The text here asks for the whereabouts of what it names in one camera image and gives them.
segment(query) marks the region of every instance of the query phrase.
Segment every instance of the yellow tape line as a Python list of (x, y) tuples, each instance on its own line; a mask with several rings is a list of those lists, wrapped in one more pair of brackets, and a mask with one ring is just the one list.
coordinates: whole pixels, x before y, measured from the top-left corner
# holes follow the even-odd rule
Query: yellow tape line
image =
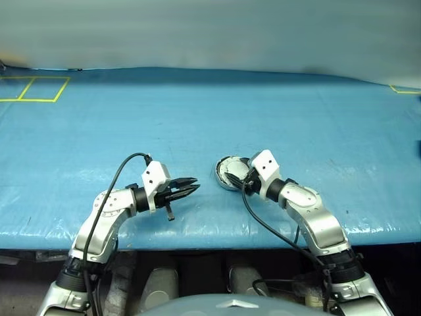
[[(0, 76), (0, 80), (1, 79), (30, 79), (30, 81), (26, 84), (25, 88), (16, 99), (0, 99), (0, 102), (56, 102), (70, 81), (70, 77), (68, 76)], [(25, 93), (29, 90), (36, 79), (65, 79), (65, 81), (53, 99), (25, 99)]]
[(24, 96), (24, 94), (28, 91), (29, 87), (34, 83), (35, 78), (32, 78), (29, 83), (26, 85), (26, 87), (24, 88), (24, 91), (22, 91), (22, 93), (18, 96), (18, 100), (21, 100)]
[(396, 93), (399, 94), (421, 94), (421, 91), (404, 91), (404, 90), (398, 90), (395, 88), (395, 86), (392, 86), (391, 84), (389, 85), (389, 87)]

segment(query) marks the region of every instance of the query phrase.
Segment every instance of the blue table surface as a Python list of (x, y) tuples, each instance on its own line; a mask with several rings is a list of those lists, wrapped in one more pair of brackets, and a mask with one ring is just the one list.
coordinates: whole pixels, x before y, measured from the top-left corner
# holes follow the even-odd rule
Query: blue table surface
[[(151, 153), (173, 178), (201, 187), (120, 229), (126, 249), (284, 248), (221, 188), (226, 155), (270, 149), (284, 178), (319, 191), (354, 245), (421, 240), (421, 102), (387, 86), (321, 75), (227, 70), (7, 70), (2, 76), (69, 76), (57, 102), (0, 102), (0, 248), (68, 249), (93, 199), (121, 161)], [(0, 80), (0, 99), (25, 86)], [(51, 97), (36, 80), (25, 98)], [(142, 159), (117, 187), (141, 183)], [(292, 237), (275, 203), (251, 205)]]

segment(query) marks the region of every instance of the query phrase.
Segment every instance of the black wire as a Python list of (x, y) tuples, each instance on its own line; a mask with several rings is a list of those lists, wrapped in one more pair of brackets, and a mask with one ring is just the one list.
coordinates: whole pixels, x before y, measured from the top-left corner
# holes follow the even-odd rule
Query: black wire
[[(105, 265), (104, 273), (106, 273), (111, 265), (111, 263), (114, 261), (116, 254), (118, 251), (118, 238), (116, 239), (116, 242), (114, 244), (114, 251), (112, 252), (109, 261)], [(101, 279), (98, 280), (97, 283), (97, 289), (95, 290), (95, 299), (97, 304), (97, 310), (98, 310), (98, 316), (103, 316), (103, 306), (101, 304)]]
[(258, 278), (257, 280), (254, 280), (253, 283), (251, 283), (251, 286), (253, 287), (253, 290), (260, 296), (265, 296), (263, 293), (261, 292), (260, 288), (257, 287), (258, 283), (294, 283), (297, 282), (297, 280), (283, 280), (281, 278)]
[(89, 248), (89, 244), (91, 243), (93, 232), (95, 231), (95, 227), (97, 226), (97, 223), (99, 221), (99, 217), (101, 216), (101, 213), (102, 213), (102, 211), (104, 209), (104, 206), (105, 206), (105, 204), (106, 204), (106, 202), (108, 200), (108, 197), (110, 196), (111, 191), (112, 191), (112, 189), (114, 188), (114, 185), (117, 182), (118, 176), (120, 176), (120, 173), (123, 170), (123, 168), (126, 165), (126, 163), (130, 159), (132, 159), (134, 157), (137, 157), (137, 156), (144, 157), (145, 158), (146, 165), (148, 165), (149, 162), (151, 161), (151, 157), (149, 155), (146, 155), (145, 153), (134, 153), (134, 154), (130, 155), (129, 157), (127, 157), (121, 163), (121, 165), (119, 166), (119, 168), (116, 171), (116, 174), (114, 175), (114, 178), (111, 181), (111, 184), (110, 184), (110, 186), (109, 186), (109, 188), (107, 190), (107, 193), (104, 196), (104, 199), (103, 199), (103, 201), (101, 203), (101, 206), (98, 209), (97, 216), (95, 217), (95, 220), (93, 221), (93, 224), (92, 224), (92, 227), (91, 227), (91, 231), (89, 232), (89, 235), (87, 236), (87, 239), (86, 239), (85, 248), (84, 248), (84, 255), (82, 257), (82, 267), (84, 268), (85, 287), (86, 287), (86, 291), (87, 291), (87, 297), (88, 297), (89, 302), (90, 302), (90, 304), (92, 306), (93, 316), (98, 316), (98, 314), (97, 314), (97, 308), (95, 306), (95, 299), (94, 299), (93, 293), (92, 293), (91, 282), (90, 282), (90, 279), (89, 279), (89, 273), (87, 271), (87, 250)]
[(243, 182), (243, 186), (241, 187), (241, 195), (243, 196), (243, 202), (244, 202), (245, 208), (249, 211), (250, 215), (257, 222), (259, 222), (260, 225), (262, 225), (263, 227), (265, 227), (265, 229), (269, 230), (276, 237), (282, 239), (284, 242), (286, 242), (287, 244), (289, 244), (292, 248), (294, 248), (299, 253), (301, 253), (302, 255), (304, 255), (307, 259), (310, 259), (313, 263), (316, 263), (317, 265), (320, 265), (322, 267), (324, 266), (323, 262), (321, 262), (321, 260), (319, 258), (317, 258), (313, 254), (309, 253), (308, 251), (305, 251), (303, 248), (301, 248), (297, 244), (294, 244), (291, 240), (289, 240), (283, 234), (280, 234), (279, 232), (277, 232), (276, 230), (274, 230), (272, 227), (270, 227), (269, 225), (267, 225), (259, 216), (256, 215), (256, 213), (251, 209), (251, 207), (249, 205), (249, 202), (247, 201), (247, 198), (245, 196), (245, 182)]
[(296, 295), (295, 292), (289, 291), (289, 290), (285, 290), (283, 288), (276, 288), (274, 286), (267, 286), (267, 287), (268, 287), (269, 290), (283, 292), (283, 293), (288, 293), (288, 294), (291, 294), (291, 295)]
[(328, 303), (329, 303), (329, 299), (330, 296), (332, 294), (332, 276), (330, 275), (329, 271), (326, 275), (327, 283), (328, 285), (326, 286), (326, 291), (324, 293), (324, 299), (323, 299), (323, 311), (328, 311)]
[(86, 287), (86, 292), (87, 292), (87, 298), (92, 308), (92, 314), (93, 316), (98, 316), (97, 306), (95, 304), (95, 299), (92, 294), (91, 280), (89, 279), (89, 273), (87, 272), (86, 269), (84, 269), (84, 281), (85, 281), (85, 287)]
[(98, 315), (103, 316), (103, 306), (101, 304), (101, 279), (98, 280), (97, 289), (95, 290), (95, 298), (97, 300)]
[(308, 251), (305, 251), (303, 248), (301, 248), (300, 246), (298, 246), (296, 243), (292, 242), (291, 240), (289, 240), (288, 238), (286, 238), (283, 234), (277, 232), (276, 230), (274, 230), (272, 227), (270, 227), (268, 224), (266, 224), (259, 216), (256, 215), (256, 213), (251, 209), (249, 202), (247, 201), (246, 195), (245, 195), (245, 181), (243, 182), (243, 185), (241, 186), (241, 196), (243, 197), (243, 202), (245, 205), (245, 208), (248, 210), (248, 212), (250, 213), (250, 215), (257, 221), (259, 222), (259, 224), (261, 224), (263, 227), (265, 227), (265, 229), (269, 230), (271, 233), (273, 233), (273, 235), (275, 235), (276, 237), (280, 238), (281, 240), (283, 240), (284, 242), (286, 242), (287, 244), (289, 244), (293, 249), (297, 250), (299, 253), (301, 253), (302, 255), (304, 255), (307, 259), (310, 259), (313, 263), (319, 265), (322, 270), (325, 272), (326, 274), (326, 279), (327, 279), (327, 287), (326, 287), (326, 291), (325, 291), (325, 295), (324, 295), (324, 300), (323, 300), (323, 310), (327, 311), (328, 310), (328, 302), (329, 302), (329, 298), (330, 298), (330, 294), (332, 292), (332, 278), (330, 276), (330, 271), (329, 269), (325, 266), (325, 264), (319, 259), (317, 258), (315, 255), (309, 253)]
[(297, 225), (297, 231), (295, 232), (294, 244), (298, 242), (299, 237), (300, 237), (300, 226)]

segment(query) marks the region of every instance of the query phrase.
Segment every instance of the silver metal component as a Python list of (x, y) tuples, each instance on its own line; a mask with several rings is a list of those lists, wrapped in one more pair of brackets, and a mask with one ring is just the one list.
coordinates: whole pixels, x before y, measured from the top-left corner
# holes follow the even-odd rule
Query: silver metal component
[(170, 173), (166, 166), (159, 161), (151, 161), (142, 173), (143, 186), (147, 196), (150, 212), (155, 212), (155, 195), (163, 191), (171, 181)]
[[(275, 179), (280, 179), (279, 165), (268, 150), (251, 158), (249, 164), (259, 174), (260, 197), (265, 198), (269, 185)], [(299, 225), (313, 255), (320, 257), (351, 249), (340, 223), (323, 206), (320, 194), (313, 189), (293, 182), (287, 183), (282, 188), (278, 201)], [(340, 307), (344, 306), (346, 316), (393, 316), (368, 273), (358, 280), (332, 284), (332, 296), (340, 302)]]
[[(233, 265), (228, 273), (230, 291), (233, 294), (259, 295), (253, 288), (253, 281), (261, 277), (260, 273), (248, 265)], [(270, 296), (266, 283), (256, 284), (262, 296)]]
[[(91, 215), (83, 223), (69, 251), (69, 256), (82, 259), (87, 237), (97, 216), (106, 191), (100, 193), (93, 204)], [(136, 215), (136, 201), (130, 189), (113, 190), (93, 232), (87, 260), (106, 263), (114, 249), (118, 230), (124, 221)]]
[(154, 269), (147, 279), (140, 299), (139, 312), (178, 298), (178, 273), (172, 268)]
[(269, 185), (273, 180), (281, 178), (279, 164), (276, 162), (270, 150), (265, 149), (250, 158), (249, 166), (257, 170), (261, 182), (259, 195), (262, 199), (266, 199), (266, 192), (268, 191)]
[(241, 158), (238, 156), (224, 157), (215, 166), (216, 179), (221, 187), (227, 190), (238, 190), (238, 188), (228, 180), (225, 173), (232, 173), (240, 180), (244, 180), (248, 172), (249, 166), (241, 161)]
[(287, 183), (280, 192), (281, 206), (285, 199), (288, 215), (300, 226), (307, 246), (314, 255), (331, 255), (351, 247), (336, 217), (323, 206), (319, 193)]
[(79, 311), (67, 311), (65, 309), (49, 309), (44, 316), (86, 316), (85, 313)]
[[(371, 313), (370, 315), (381, 315), (381, 316), (393, 316), (391, 310), (386, 305), (382, 295), (379, 293), (379, 290), (377, 289), (376, 285), (374, 284), (373, 279), (368, 273), (365, 273), (365, 275), (362, 278), (359, 278), (358, 280), (346, 282), (346, 283), (336, 283), (332, 284), (332, 294), (336, 295), (338, 297), (338, 302), (348, 302), (353, 301), (361, 298), (374, 298), (376, 302), (378, 303), (378, 308), (374, 311), (376, 313)], [(342, 308), (342, 305), (346, 305), (349, 310), (353, 310), (362, 300), (357, 300), (356, 303), (348, 305), (346, 304), (339, 304), (339, 306)], [(369, 302), (368, 300), (362, 301), (362, 304), (366, 304)], [(361, 315), (361, 314), (352, 314), (348, 313), (346, 315)]]
[(335, 312), (335, 311), (337, 311), (339, 309), (339, 307), (337, 306), (337, 305), (335, 305), (335, 306), (332, 306), (331, 308), (330, 308), (330, 311), (331, 312)]
[(339, 305), (340, 315), (344, 316), (386, 316), (390, 315), (382, 305), (373, 297), (366, 297), (360, 300), (350, 301)]
[(242, 307), (242, 308), (259, 308), (259, 305), (241, 301), (241, 300), (228, 300), (226, 302), (216, 305), (216, 308), (229, 308), (229, 307)]
[(87, 293), (66, 290), (53, 282), (44, 297), (37, 316), (44, 316), (51, 307), (82, 312), (86, 309), (87, 303), (89, 303)]

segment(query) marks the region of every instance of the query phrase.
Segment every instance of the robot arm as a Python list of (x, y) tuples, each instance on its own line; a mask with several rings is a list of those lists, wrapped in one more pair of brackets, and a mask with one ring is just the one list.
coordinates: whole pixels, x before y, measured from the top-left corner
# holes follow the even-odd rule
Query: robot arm
[(48, 293), (37, 313), (46, 315), (86, 314), (90, 302), (84, 282), (84, 269), (91, 275), (91, 287), (95, 288), (105, 272), (112, 257), (122, 223), (137, 213), (166, 207), (168, 219), (174, 219), (170, 202), (183, 198), (198, 189), (195, 178), (171, 180), (165, 165), (151, 161), (142, 174), (144, 187), (132, 184), (122, 190), (113, 190), (102, 210), (93, 232), (87, 251), (87, 267), (82, 266), (82, 259), (87, 237), (93, 226), (106, 191), (100, 193), (93, 202), (91, 215), (83, 223), (69, 251), (57, 280), (50, 285)]
[(338, 315), (393, 316), (371, 276), (362, 269), (338, 220), (323, 206), (320, 194), (281, 180), (279, 164), (269, 150), (257, 153), (247, 162), (249, 172), (243, 178), (226, 173), (228, 180), (240, 188), (246, 182), (248, 194), (259, 193), (271, 199), (299, 225), (310, 252), (326, 267), (332, 278), (332, 297)]

